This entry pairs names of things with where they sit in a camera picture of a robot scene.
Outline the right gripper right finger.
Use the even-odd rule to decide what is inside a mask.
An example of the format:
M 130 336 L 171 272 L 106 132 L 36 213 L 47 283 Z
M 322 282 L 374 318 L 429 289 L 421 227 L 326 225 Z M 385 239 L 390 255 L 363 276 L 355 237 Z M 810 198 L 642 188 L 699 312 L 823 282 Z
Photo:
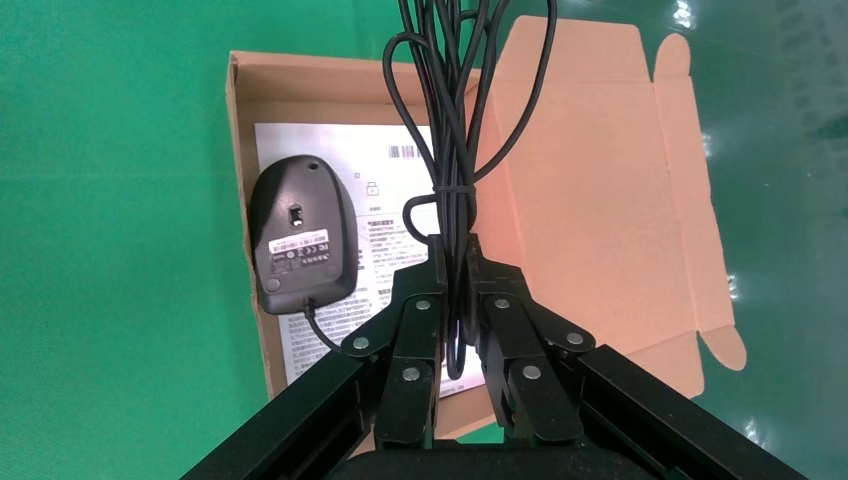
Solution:
M 511 479 L 794 479 L 797 472 L 583 328 L 521 270 L 467 254 L 475 345 Z

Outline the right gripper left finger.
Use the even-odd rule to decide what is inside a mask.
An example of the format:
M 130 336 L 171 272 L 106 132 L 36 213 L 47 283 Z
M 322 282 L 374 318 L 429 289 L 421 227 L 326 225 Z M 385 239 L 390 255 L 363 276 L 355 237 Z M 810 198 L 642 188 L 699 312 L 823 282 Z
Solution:
M 187 479 L 386 479 L 432 448 L 446 268 L 397 271 L 390 304 L 185 473 Z

